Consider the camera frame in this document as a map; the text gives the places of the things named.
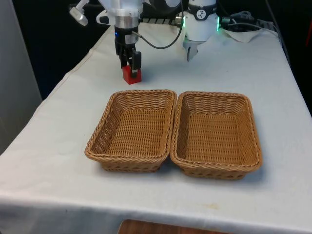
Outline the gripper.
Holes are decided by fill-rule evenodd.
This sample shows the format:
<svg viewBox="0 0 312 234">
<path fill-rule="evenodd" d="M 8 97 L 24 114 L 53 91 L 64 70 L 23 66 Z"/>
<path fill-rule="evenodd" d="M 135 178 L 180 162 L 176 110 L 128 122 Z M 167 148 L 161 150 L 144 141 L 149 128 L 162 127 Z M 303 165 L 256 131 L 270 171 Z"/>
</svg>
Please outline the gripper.
<svg viewBox="0 0 312 234">
<path fill-rule="evenodd" d="M 137 78 L 141 70 L 141 52 L 136 51 L 138 26 L 134 28 L 118 28 L 115 26 L 115 49 L 120 60 L 120 67 L 131 66 L 131 77 Z"/>
</svg>

